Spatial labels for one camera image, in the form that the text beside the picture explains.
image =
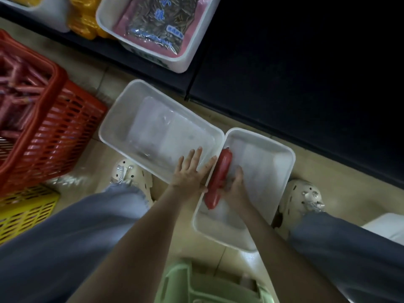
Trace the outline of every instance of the plastic bag of seeds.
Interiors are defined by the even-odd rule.
[[[114,31],[159,54],[183,54],[210,0],[132,0]]]

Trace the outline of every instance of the right hand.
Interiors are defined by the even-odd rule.
[[[238,166],[235,171],[235,179],[230,190],[218,189],[217,192],[226,200],[229,206],[239,214],[251,205],[244,185],[243,169],[240,166]]]

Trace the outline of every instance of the yellow package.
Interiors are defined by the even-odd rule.
[[[42,0],[10,0],[10,1],[31,7],[39,5],[39,3],[41,3]]]
[[[95,19],[100,2],[101,0],[70,0],[73,8],[68,19],[69,28],[89,40],[93,40],[97,36],[113,38],[99,27]]]

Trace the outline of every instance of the yellow plastic basket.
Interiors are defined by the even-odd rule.
[[[43,185],[0,198],[0,245],[50,216],[59,194]]]

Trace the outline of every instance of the white plastic tray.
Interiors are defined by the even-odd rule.
[[[233,153],[227,177],[234,176],[238,165],[243,168],[250,200],[270,224],[295,164],[295,153],[273,139],[241,128],[227,132],[224,147],[229,147]],[[202,194],[192,225],[196,231],[218,243],[249,253],[256,252],[245,224],[224,200],[220,200],[215,209],[208,210]]]
[[[42,0],[39,5],[32,7],[9,0],[0,0],[0,2],[59,32],[67,33],[70,31],[67,26],[69,0]]]
[[[181,155],[202,146],[201,166],[224,141],[222,130],[142,80],[130,82],[117,98],[99,137],[167,183]]]
[[[130,1],[131,0],[102,0],[96,14],[98,25],[105,32],[118,38],[127,50],[177,73],[182,73],[188,69],[220,2],[220,0],[210,0],[210,3],[207,5],[202,18],[192,35],[186,51],[183,55],[173,58],[134,44],[113,31],[114,26],[122,17],[122,14]]]

